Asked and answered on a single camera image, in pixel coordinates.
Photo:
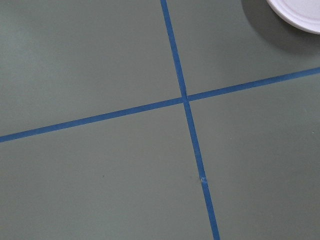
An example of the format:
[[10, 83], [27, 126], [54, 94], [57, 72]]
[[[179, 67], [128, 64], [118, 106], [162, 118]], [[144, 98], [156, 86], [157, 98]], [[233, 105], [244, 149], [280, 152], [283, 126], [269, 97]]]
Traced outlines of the light green plate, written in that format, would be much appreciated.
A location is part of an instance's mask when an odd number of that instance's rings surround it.
[[267, 0], [266, 2], [288, 24], [308, 33], [320, 34], [319, 0]]

